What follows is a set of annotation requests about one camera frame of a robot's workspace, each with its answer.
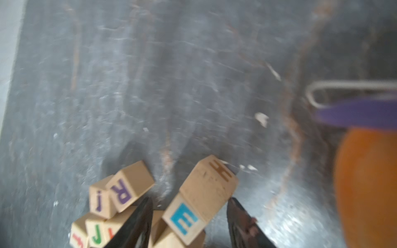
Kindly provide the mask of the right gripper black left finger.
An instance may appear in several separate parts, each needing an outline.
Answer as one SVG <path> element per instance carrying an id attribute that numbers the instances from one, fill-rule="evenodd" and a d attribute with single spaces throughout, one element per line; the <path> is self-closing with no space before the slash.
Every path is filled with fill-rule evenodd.
<path id="1" fill-rule="evenodd" d="M 153 200 L 145 197 L 104 248 L 148 248 L 153 213 Z"/>

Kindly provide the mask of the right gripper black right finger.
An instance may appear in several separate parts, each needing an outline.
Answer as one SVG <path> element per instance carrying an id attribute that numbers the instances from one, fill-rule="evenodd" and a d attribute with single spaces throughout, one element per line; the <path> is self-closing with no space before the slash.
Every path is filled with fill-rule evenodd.
<path id="1" fill-rule="evenodd" d="M 233 248 L 276 248 L 240 202 L 231 197 L 227 203 L 228 230 Z"/>

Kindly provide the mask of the wooden block letter R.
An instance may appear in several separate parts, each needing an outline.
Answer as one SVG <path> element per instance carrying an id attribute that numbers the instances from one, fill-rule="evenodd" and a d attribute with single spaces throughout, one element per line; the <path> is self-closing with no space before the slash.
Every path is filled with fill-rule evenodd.
<path id="1" fill-rule="evenodd" d="M 119 170 L 105 185 L 117 212 L 131 206 L 155 185 L 152 174 L 143 160 Z"/>

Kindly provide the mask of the wooden block letter E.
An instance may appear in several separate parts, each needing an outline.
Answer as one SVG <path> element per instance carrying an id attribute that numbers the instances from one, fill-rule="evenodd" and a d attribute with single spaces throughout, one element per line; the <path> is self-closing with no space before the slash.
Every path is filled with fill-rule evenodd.
<path id="1" fill-rule="evenodd" d="M 163 220 L 191 245 L 238 186 L 237 176 L 216 156 L 200 160 L 163 214 Z"/>

